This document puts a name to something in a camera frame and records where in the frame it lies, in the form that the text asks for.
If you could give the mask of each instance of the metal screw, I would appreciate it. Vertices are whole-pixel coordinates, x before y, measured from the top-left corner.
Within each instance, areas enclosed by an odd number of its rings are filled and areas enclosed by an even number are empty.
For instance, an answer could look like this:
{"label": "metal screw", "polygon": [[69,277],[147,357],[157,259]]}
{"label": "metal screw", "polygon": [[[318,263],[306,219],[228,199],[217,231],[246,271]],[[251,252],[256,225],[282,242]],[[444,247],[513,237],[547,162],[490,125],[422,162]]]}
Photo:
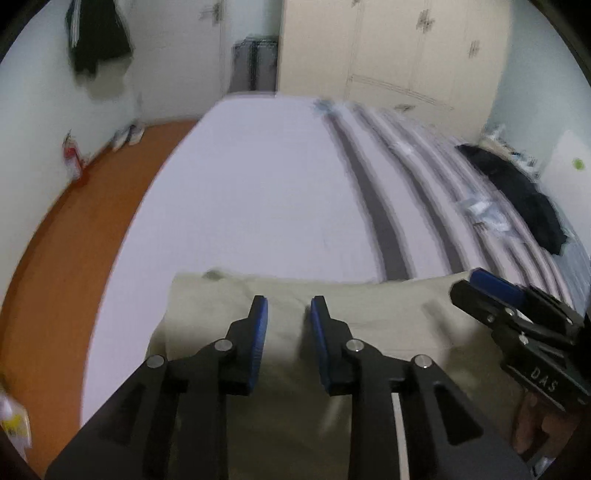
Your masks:
{"label": "metal screw", "polygon": [[146,360],[148,368],[159,368],[164,365],[164,357],[162,355],[152,355]]}
{"label": "metal screw", "polygon": [[431,360],[431,357],[428,355],[417,355],[414,358],[414,363],[417,367],[429,368],[431,365],[433,365],[433,360]]}
{"label": "metal screw", "polygon": [[345,344],[345,347],[352,352],[360,352],[365,347],[365,344],[361,340],[353,338]]}
{"label": "metal screw", "polygon": [[214,345],[215,349],[218,352],[227,352],[228,350],[231,350],[233,346],[233,343],[225,338],[218,340]]}

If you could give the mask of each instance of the hanging black clothes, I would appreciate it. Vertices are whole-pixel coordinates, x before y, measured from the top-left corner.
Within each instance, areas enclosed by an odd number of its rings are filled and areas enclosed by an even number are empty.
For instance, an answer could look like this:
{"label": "hanging black clothes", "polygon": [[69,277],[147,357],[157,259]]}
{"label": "hanging black clothes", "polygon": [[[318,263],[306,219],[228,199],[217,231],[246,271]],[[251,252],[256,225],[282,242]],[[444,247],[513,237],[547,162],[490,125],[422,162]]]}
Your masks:
{"label": "hanging black clothes", "polygon": [[551,254],[560,255],[567,236],[548,197],[538,192],[535,183],[510,161],[488,150],[468,144],[459,145],[457,149],[513,204],[538,245]]}
{"label": "hanging black clothes", "polygon": [[66,13],[68,44],[77,74],[96,76],[100,62],[129,57],[133,48],[113,0],[72,0]]}

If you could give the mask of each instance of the green sticker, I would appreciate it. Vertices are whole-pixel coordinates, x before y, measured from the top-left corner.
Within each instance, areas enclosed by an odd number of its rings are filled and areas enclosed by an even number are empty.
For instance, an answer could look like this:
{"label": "green sticker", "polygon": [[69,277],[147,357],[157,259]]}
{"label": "green sticker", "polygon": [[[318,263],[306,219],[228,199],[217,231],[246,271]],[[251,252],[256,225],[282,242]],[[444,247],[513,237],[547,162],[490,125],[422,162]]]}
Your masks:
{"label": "green sticker", "polygon": [[581,160],[580,158],[575,158],[573,160],[573,167],[575,168],[575,170],[584,170],[585,164],[583,163],[583,160]]}

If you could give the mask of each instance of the white bedsheet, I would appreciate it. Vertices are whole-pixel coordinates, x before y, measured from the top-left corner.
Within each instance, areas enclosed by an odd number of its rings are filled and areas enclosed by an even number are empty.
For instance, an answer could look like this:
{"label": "white bedsheet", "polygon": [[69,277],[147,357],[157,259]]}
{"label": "white bedsheet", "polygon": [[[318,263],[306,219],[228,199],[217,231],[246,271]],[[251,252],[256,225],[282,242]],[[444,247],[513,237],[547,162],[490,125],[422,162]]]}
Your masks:
{"label": "white bedsheet", "polygon": [[380,280],[354,191],[321,116],[310,119],[312,103],[230,97],[173,152],[105,288],[87,357],[82,424],[144,359],[178,272],[219,267],[302,280]]}

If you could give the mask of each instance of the white wall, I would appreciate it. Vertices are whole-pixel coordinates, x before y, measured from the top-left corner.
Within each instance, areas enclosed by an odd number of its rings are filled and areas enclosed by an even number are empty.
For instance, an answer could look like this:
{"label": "white wall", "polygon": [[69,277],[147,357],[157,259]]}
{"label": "white wall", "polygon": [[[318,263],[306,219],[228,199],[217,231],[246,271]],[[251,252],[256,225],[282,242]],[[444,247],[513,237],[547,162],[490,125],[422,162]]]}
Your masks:
{"label": "white wall", "polygon": [[33,233],[68,184],[61,155],[68,130],[91,156],[134,118],[122,63],[100,69],[92,82],[74,78],[64,20],[69,3],[50,0],[0,63],[0,303]]}
{"label": "white wall", "polygon": [[233,43],[249,35],[278,35],[282,0],[226,0],[229,36]]}
{"label": "white wall", "polygon": [[[591,253],[591,86],[548,19],[514,0],[506,69],[488,121],[503,138],[541,162],[541,184]],[[580,157],[584,171],[573,167]]]}
{"label": "white wall", "polygon": [[507,64],[488,128],[505,124],[505,140],[545,165],[565,131],[591,139],[591,87],[534,5],[514,0],[513,14]]}

